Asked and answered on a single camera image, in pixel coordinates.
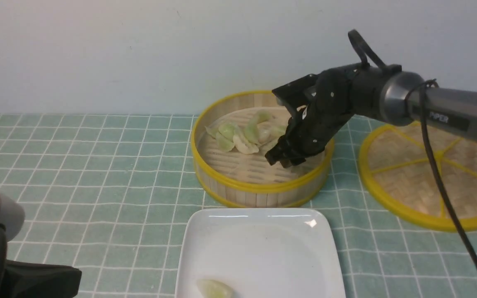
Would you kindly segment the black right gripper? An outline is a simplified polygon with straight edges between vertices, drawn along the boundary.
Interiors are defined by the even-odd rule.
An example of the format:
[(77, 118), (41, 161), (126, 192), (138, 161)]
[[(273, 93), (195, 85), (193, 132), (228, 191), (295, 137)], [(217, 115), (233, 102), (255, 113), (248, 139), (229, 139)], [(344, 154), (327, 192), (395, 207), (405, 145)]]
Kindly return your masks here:
[(318, 75), (315, 96), (291, 117), (284, 136), (265, 153), (271, 166), (297, 166), (325, 151), (341, 127), (360, 112), (353, 91), (359, 73), (358, 68), (333, 68)]

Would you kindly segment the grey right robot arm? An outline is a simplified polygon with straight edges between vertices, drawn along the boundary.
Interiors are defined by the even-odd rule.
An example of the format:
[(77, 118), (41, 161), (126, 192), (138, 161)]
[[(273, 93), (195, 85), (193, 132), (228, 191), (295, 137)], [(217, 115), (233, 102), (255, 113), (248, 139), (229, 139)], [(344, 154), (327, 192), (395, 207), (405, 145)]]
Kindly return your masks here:
[(297, 166), (324, 152), (354, 115), (392, 126), (413, 121), (477, 143), (477, 92), (431, 87), (417, 73), (385, 64), (356, 30), (360, 62), (310, 74), (273, 89), (290, 113), (284, 135), (265, 153), (270, 165)]

